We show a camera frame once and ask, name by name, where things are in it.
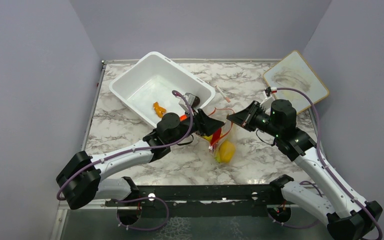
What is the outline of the red chili pepper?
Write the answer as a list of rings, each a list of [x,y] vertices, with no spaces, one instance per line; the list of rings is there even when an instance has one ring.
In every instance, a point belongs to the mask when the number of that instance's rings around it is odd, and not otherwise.
[[[222,128],[217,129],[217,131],[211,136],[210,145],[214,145],[218,142],[222,134]]]

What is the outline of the clear zip bag orange zipper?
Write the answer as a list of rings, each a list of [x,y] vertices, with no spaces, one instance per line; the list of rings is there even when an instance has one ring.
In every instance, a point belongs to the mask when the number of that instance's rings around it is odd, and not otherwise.
[[[234,124],[231,121],[227,120],[227,116],[234,114],[234,113],[235,113],[235,111],[231,108],[214,108],[208,114],[208,116],[210,116],[211,118],[214,118],[214,119],[217,119],[217,120],[224,122],[224,126],[221,128],[222,129],[221,136],[220,136],[219,140],[217,141],[217,143],[214,145],[210,145],[210,143],[207,141],[209,143],[208,151],[210,154],[212,154],[214,159],[215,159],[216,150],[219,149],[220,145],[225,140],[229,140],[234,144],[234,140],[233,140]]]

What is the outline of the dark brown round fruit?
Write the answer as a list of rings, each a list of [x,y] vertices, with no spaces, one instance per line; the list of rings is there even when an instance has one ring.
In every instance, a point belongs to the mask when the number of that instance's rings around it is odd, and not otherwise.
[[[196,108],[197,106],[199,106],[200,102],[201,102],[200,98],[198,96],[195,96],[191,104],[191,107]]]

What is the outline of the orange carrot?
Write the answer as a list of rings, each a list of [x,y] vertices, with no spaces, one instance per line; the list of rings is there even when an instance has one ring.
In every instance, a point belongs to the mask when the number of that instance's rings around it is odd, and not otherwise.
[[[180,116],[179,118],[180,118],[180,121],[184,121],[184,120],[188,119],[188,117],[189,117],[188,115],[184,114],[184,115]]]

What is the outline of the yellow bell pepper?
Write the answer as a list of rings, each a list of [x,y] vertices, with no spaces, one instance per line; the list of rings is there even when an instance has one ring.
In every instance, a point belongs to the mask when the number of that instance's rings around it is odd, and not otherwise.
[[[225,140],[218,149],[223,152],[223,163],[229,163],[236,152],[236,146],[229,140]]]

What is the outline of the small orange food piece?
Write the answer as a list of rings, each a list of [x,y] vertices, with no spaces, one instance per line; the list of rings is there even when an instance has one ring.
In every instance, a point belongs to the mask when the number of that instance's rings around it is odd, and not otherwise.
[[[162,118],[164,114],[167,112],[167,110],[162,106],[160,106],[157,101],[153,103],[152,107],[159,118]]]

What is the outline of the small yellow banana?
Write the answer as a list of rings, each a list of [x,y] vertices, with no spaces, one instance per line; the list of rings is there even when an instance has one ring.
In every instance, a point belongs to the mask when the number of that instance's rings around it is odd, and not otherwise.
[[[212,139],[213,139],[213,135],[209,135],[209,136],[203,136],[203,138],[208,141],[209,143],[212,142]]]

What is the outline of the large yellow banana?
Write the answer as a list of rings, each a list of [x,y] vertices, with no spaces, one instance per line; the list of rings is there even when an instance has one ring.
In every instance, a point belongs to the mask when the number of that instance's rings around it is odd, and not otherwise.
[[[224,163],[225,162],[224,161],[224,153],[222,151],[220,151],[219,149],[215,151],[214,158],[218,163]]]

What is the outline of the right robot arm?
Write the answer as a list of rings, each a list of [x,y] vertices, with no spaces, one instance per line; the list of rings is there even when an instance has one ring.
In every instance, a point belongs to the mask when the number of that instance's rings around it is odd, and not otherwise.
[[[254,132],[260,130],[274,138],[273,144],[314,181],[324,193],[321,197],[288,176],[272,181],[269,199],[280,204],[292,202],[327,227],[335,240],[360,240],[375,227],[382,214],[377,201],[366,201],[338,175],[318,152],[316,142],[296,126],[297,112],[288,100],[277,99],[266,114],[253,101],[246,109],[227,116],[227,120]]]

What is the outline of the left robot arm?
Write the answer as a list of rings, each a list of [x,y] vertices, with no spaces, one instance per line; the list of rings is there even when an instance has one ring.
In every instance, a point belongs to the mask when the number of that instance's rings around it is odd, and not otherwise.
[[[116,199],[124,205],[137,200],[134,182],[123,177],[109,177],[128,168],[152,163],[171,152],[192,134],[211,136],[225,124],[198,109],[185,119],[173,112],[166,113],[149,134],[131,146],[109,153],[88,155],[84,150],[73,155],[56,177],[59,186],[56,198],[77,210],[94,199]]]

